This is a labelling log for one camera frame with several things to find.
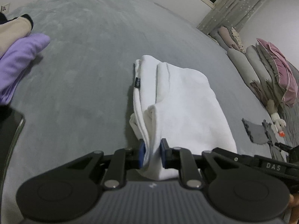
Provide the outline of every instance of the pillow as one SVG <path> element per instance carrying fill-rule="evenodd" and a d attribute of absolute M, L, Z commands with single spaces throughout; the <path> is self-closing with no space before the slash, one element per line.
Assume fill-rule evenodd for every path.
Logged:
<path fill-rule="evenodd" d="M 30 61 L 50 43 L 44 34 L 18 39 L 0 59 L 0 105 L 10 103 Z"/>
<path fill-rule="evenodd" d="M 268 73 L 271 77 L 271 81 L 267 81 L 267 85 L 268 85 L 269 90 L 273 94 L 273 100 L 276 102 L 276 104 L 280 104 L 282 101 L 283 95 L 285 93 L 285 90 L 283 90 L 278 85 L 278 82 L 276 81 L 276 78 L 275 78 L 274 72 L 271 68 L 271 65 L 269 64 L 269 62 L 266 60 L 264 54 L 262 53 L 260 45 L 256 44 L 255 48 L 258 51 L 258 54 L 261 58 L 261 62 L 264 64 L 264 67 L 266 68 L 266 70 L 268 71 Z"/>
<path fill-rule="evenodd" d="M 229 35 L 229 31 L 226 27 L 220 27 L 218 29 L 218 33 L 220 34 L 221 38 L 223 39 L 223 41 L 225 42 L 225 44 L 229 47 L 229 48 L 234 48 L 237 51 L 240 51 L 239 47 L 237 46 L 237 44 L 233 41 L 233 39 L 230 37 Z"/>
<path fill-rule="evenodd" d="M 268 71 L 266 70 L 264 64 L 261 62 L 261 58 L 258 54 L 257 49 L 254 45 L 250 45 L 246 49 L 246 57 L 252 66 L 252 68 L 255 70 L 255 73 L 257 74 L 259 80 L 261 81 L 262 87 L 265 91 L 265 94 L 268 99 L 273 99 L 272 90 L 269 90 L 267 81 L 272 83 L 272 79 Z"/>
<path fill-rule="evenodd" d="M 260 100 L 263 105 L 266 106 L 268 102 L 267 96 L 263 90 L 257 74 L 255 73 L 255 70 L 250 65 L 246 56 L 235 49 L 229 49 L 227 51 L 227 55 L 235 65 L 237 71 L 239 72 L 247 87 L 249 87 L 250 90 L 258 98 L 258 100 Z"/>
<path fill-rule="evenodd" d="M 239 35 L 239 33 L 232 27 L 229 31 L 231 38 L 233 39 L 233 41 L 237 44 L 238 48 L 240 49 L 240 52 L 242 52 L 243 54 L 245 53 L 245 49 L 244 46 L 242 44 L 241 41 L 241 37 Z"/>
<path fill-rule="evenodd" d="M 210 35 L 207 35 L 211 40 L 213 40 L 215 43 L 217 43 L 218 45 L 219 45 L 219 43 L 218 43 L 218 41 L 217 40 L 215 40 L 214 38 L 212 38 Z"/>
<path fill-rule="evenodd" d="M 274 44 L 263 39 L 257 40 L 263 55 L 274 71 L 278 84 L 286 90 L 282 101 L 287 106 L 293 107 L 298 96 L 298 85 L 285 56 Z"/>
<path fill-rule="evenodd" d="M 217 40 L 219 45 L 225 49 L 226 51 L 228 51 L 229 47 L 224 43 L 223 39 L 221 38 L 221 36 L 218 33 L 218 29 L 213 30 L 212 32 L 210 32 L 210 36 Z"/>

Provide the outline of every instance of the gray bed sheet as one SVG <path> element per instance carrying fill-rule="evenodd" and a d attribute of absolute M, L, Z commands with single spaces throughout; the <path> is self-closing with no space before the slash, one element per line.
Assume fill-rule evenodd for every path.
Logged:
<path fill-rule="evenodd" d="M 268 113 L 225 50 L 186 20 L 151 0 L 38 0 L 9 17 L 24 13 L 33 32 L 51 42 L 12 100 L 26 123 L 7 169 L 2 223 L 22 219 L 15 194 L 27 179 L 94 150 L 111 154 L 136 143 L 129 125 L 133 63 L 146 54 L 204 73 L 238 153 L 271 157 L 268 145 L 250 142 L 242 123 L 271 122 Z"/>

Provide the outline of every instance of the plush toy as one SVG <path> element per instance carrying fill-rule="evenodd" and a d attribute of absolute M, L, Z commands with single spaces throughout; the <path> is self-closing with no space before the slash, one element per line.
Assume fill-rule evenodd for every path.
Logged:
<path fill-rule="evenodd" d="M 266 106 L 266 110 L 271 116 L 271 119 L 274 123 L 276 131 L 278 132 L 280 137 L 285 137 L 285 133 L 283 128 L 286 127 L 286 122 L 280 118 L 279 114 L 277 113 L 277 107 L 272 99 L 268 100 L 268 104 Z"/>

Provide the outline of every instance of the smartphone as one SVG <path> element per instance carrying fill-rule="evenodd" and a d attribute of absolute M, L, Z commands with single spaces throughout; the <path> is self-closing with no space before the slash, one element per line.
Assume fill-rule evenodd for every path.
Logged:
<path fill-rule="evenodd" d="M 6 170 L 23 129 L 24 116 L 9 106 L 0 106 L 0 209 Z"/>

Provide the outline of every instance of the folded white cloth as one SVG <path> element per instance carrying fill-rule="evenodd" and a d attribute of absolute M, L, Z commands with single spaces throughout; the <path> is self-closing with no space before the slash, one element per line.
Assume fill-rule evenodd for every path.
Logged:
<path fill-rule="evenodd" d="M 159 145 L 183 147 L 193 154 L 220 147 L 237 152 L 226 118 L 201 72 L 160 62 L 149 55 L 135 62 L 140 88 L 134 88 L 134 114 L 130 125 L 145 142 L 144 166 L 140 174 L 155 180 L 178 176 L 162 167 Z"/>

